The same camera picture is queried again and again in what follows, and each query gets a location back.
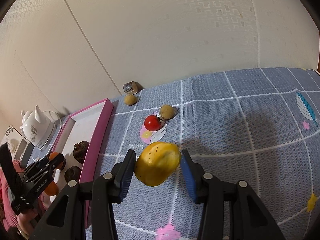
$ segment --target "kettle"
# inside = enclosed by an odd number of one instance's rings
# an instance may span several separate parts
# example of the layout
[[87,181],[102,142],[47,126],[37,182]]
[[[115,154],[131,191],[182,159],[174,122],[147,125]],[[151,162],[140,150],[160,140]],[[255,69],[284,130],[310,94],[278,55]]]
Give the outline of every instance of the kettle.
[[34,111],[21,111],[22,135],[40,150],[44,147],[53,131],[54,124],[36,105]]

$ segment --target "beige wallpaper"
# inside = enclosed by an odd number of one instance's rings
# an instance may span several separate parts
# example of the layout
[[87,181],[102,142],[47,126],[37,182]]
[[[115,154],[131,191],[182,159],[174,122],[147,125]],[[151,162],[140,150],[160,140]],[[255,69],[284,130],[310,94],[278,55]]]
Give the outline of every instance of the beige wallpaper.
[[0,23],[0,110],[67,114],[201,73],[317,68],[319,31],[299,0],[17,0]]

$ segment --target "kettle handle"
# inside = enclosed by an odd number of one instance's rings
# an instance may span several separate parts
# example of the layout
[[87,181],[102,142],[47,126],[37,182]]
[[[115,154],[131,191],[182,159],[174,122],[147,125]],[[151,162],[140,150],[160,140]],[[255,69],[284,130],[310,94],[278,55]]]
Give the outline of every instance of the kettle handle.
[[23,131],[23,125],[20,126],[20,130],[21,130],[21,133],[22,133],[23,137],[26,138],[26,135],[24,134],[24,131]]

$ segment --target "blue gripper pad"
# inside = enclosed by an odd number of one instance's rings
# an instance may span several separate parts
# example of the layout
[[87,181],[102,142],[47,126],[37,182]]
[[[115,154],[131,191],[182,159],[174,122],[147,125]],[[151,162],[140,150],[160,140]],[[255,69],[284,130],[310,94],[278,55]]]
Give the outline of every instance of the blue gripper pad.
[[121,201],[127,196],[135,163],[136,153],[134,150],[128,150],[115,178],[115,185],[120,188],[119,197],[121,198]]
[[191,157],[187,150],[181,151],[181,161],[180,161],[180,167],[182,169],[182,174],[184,177],[184,180],[186,182],[187,190],[189,193],[189,196],[192,198],[193,202],[196,202],[197,200],[197,194],[196,194],[196,180],[194,178],[191,167],[193,165],[193,161],[191,160]]

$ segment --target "red cherry tomato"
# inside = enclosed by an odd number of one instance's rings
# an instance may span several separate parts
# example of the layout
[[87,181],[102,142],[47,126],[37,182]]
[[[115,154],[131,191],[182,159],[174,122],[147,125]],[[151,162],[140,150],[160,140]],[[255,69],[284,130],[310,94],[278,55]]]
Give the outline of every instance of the red cherry tomato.
[[149,115],[144,120],[144,127],[149,131],[157,131],[161,127],[161,121],[159,117],[155,115]]

